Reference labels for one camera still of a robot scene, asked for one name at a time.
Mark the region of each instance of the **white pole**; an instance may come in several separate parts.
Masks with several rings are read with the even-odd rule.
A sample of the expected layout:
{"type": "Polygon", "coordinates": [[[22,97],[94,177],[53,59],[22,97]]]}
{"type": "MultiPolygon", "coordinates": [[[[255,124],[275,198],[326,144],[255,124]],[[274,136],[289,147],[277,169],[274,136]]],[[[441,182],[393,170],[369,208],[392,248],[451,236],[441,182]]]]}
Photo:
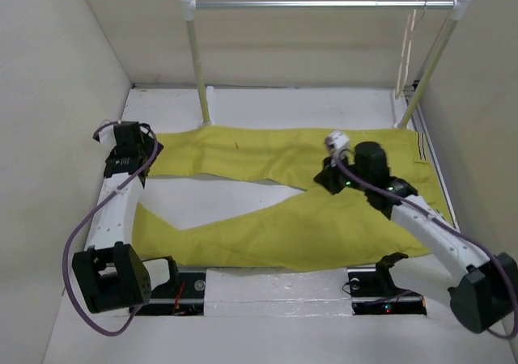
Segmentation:
{"type": "Polygon", "coordinates": [[[292,8],[292,9],[332,9],[332,10],[451,10],[455,1],[446,2],[378,2],[366,1],[329,1],[329,2],[196,2],[196,9],[202,10],[241,10],[241,9],[268,9],[268,8],[292,8]]]}
{"type": "Polygon", "coordinates": [[[207,93],[203,80],[202,61],[200,60],[200,49],[197,45],[196,30],[194,28],[194,11],[196,10],[196,0],[180,0],[184,8],[184,19],[187,24],[187,34],[189,36],[189,47],[193,58],[194,75],[196,76],[197,95],[202,107],[202,124],[210,125],[209,105],[207,103],[207,93]]]}
{"type": "Polygon", "coordinates": [[[462,19],[462,15],[465,13],[466,8],[468,7],[469,2],[471,1],[472,0],[455,1],[455,6],[453,7],[452,15],[448,20],[446,29],[444,30],[444,33],[441,36],[437,48],[435,49],[433,56],[431,57],[430,64],[428,65],[427,69],[425,70],[424,74],[419,80],[418,87],[415,89],[415,93],[412,96],[412,99],[410,100],[410,104],[408,104],[408,107],[406,108],[405,114],[403,115],[401,121],[397,124],[398,128],[406,128],[406,125],[412,117],[412,113],[414,113],[414,110],[419,104],[419,100],[422,97],[425,87],[430,81],[431,75],[433,74],[435,68],[437,67],[437,64],[439,63],[441,56],[443,55],[444,49],[446,49],[446,45],[448,44],[450,37],[453,34],[453,30],[455,30],[455,27],[459,20],[462,19]]]}

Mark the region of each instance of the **yellow pants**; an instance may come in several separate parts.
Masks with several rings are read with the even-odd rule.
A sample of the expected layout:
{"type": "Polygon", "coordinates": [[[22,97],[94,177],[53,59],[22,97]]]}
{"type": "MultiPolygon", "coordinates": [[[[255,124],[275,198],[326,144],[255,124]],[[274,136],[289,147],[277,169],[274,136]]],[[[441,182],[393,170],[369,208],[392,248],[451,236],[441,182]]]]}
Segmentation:
{"type": "MultiPolygon", "coordinates": [[[[305,192],[269,208],[179,231],[139,205],[133,245],[141,256],[171,255],[183,265],[265,267],[298,271],[378,261],[393,252],[427,250],[374,210],[362,192],[331,195],[313,182],[327,155],[329,129],[254,130],[211,126],[158,136],[164,150],[150,176],[200,173],[235,180],[270,179],[305,192]]],[[[410,182],[450,219],[424,139],[403,129],[347,131],[353,145],[379,142],[394,176],[410,182]]]]}

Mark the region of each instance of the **purple cable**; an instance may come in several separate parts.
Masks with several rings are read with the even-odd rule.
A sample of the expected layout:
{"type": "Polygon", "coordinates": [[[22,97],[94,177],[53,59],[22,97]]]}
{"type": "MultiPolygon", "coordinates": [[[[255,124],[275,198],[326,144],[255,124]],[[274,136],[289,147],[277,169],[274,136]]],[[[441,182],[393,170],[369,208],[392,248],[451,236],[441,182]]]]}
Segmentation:
{"type": "Polygon", "coordinates": [[[366,304],[367,305],[378,305],[380,303],[385,303],[385,302],[388,302],[388,301],[398,300],[399,298],[404,297],[405,295],[410,294],[411,292],[412,292],[412,290],[405,290],[405,291],[402,291],[401,293],[393,295],[391,297],[383,297],[383,298],[380,298],[380,299],[375,299],[374,301],[366,302],[366,304]]]}
{"type": "MultiPolygon", "coordinates": [[[[99,134],[100,131],[103,129],[119,124],[120,121],[110,121],[109,123],[106,123],[104,125],[101,125],[95,132],[94,132],[94,138],[99,134]]],[[[149,133],[153,137],[153,140],[155,141],[155,145],[153,146],[153,152],[151,153],[151,156],[148,158],[148,160],[131,176],[128,177],[127,180],[122,182],[117,186],[117,190],[122,190],[129,182],[131,182],[133,179],[135,179],[140,173],[142,173],[148,166],[150,166],[153,163],[153,160],[155,160],[158,149],[159,149],[159,141],[156,137],[156,134],[149,129],[149,133]]],[[[72,302],[72,306],[77,311],[79,316],[83,319],[84,322],[88,324],[92,329],[94,329],[96,332],[108,336],[108,337],[115,337],[121,335],[130,325],[131,320],[135,317],[137,314],[137,311],[140,310],[142,306],[137,306],[133,309],[131,314],[129,315],[128,320],[125,322],[124,325],[122,325],[122,328],[119,330],[116,330],[115,332],[111,332],[109,330],[106,330],[102,327],[100,327],[98,324],[96,324],[93,320],[88,317],[88,314],[81,308],[81,305],[79,304],[77,298],[75,297],[74,291],[72,290],[72,285],[70,284],[70,273],[68,269],[68,257],[70,254],[70,247],[72,245],[72,242],[75,239],[75,236],[79,233],[79,231],[94,217],[94,215],[103,208],[108,202],[110,202],[115,196],[117,195],[117,191],[112,191],[105,199],[103,199],[94,209],[90,211],[86,215],[86,217],[74,228],[72,233],[70,233],[70,236],[68,240],[65,243],[65,249],[63,249],[63,257],[62,257],[62,274],[63,274],[63,281],[65,282],[65,290],[68,294],[70,301],[72,302]]]]}
{"type": "MultiPolygon", "coordinates": [[[[381,194],[384,197],[390,198],[392,200],[396,200],[399,202],[402,202],[404,204],[407,204],[409,206],[412,206],[414,209],[416,209],[420,214],[424,215],[425,217],[428,217],[428,212],[421,206],[415,204],[412,201],[408,201],[403,197],[396,196],[394,194],[391,194],[387,192],[386,190],[383,190],[382,188],[378,188],[374,186],[373,184],[369,184],[365,180],[362,180],[361,178],[358,178],[352,171],[350,171],[340,160],[338,154],[333,154],[329,152],[334,162],[337,164],[338,168],[351,180],[356,182],[357,184],[360,184],[364,188],[368,188],[372,190],[373,192],[377,192],[381,194]]],[[[461,234],[459,231],[451,228],[449,225],[445,224],[444,222],[440,221],[439,219],[432,217],[431,220],[438,226],[440,226],[445,231],[449,232],[451,235],[458,237],[459,239],[463,239],[464,241],[467,241],[468,243],[471,243],[475,247],[479,247],[491,260],[497,271],[499,272],[500,276],[502,277],[503,284],[505,285],[507,292],[509,293],[509,298],[511,299],[512,304],[512,311],[514,315],[514,325],[512,327],[511,332],[508,335],[499,334],[497,332],[493,332],[492,330],[488,330],[488,332],[500,339],[503,340],[512,340],[518,335],[518,298],[516,297],[516,293],[514,291],[514,288],[511,283],[511,279],[509,279],[509,276],[506,274],[505,270],[503,269],[502,265],[498,261],[495,255],[493,255],[493,252],[489,250],[485,245],[479,243],[476,240],[470,239],[468,236],[461,234]]]]}

